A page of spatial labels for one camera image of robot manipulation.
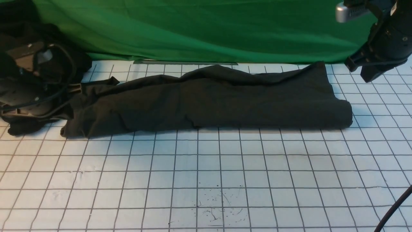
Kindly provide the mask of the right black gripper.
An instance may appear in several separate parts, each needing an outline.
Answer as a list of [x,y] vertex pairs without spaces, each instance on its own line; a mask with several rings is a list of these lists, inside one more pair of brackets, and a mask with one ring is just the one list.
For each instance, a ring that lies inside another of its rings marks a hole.
[[411,55],[412,2],[410,0],[346,0],[365,3],[377,18],[367,41],[344,64],[350,72],[361,68],[365,82],[407,62]]

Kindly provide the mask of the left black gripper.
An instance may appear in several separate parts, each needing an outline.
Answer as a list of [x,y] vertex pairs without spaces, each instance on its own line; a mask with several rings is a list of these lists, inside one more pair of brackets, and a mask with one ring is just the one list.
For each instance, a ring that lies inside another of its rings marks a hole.
[[81,93],[78,79],[40,78],[25,81],[1,80],[1,118],[4,120],[63,120],[73,116],[69,100]]

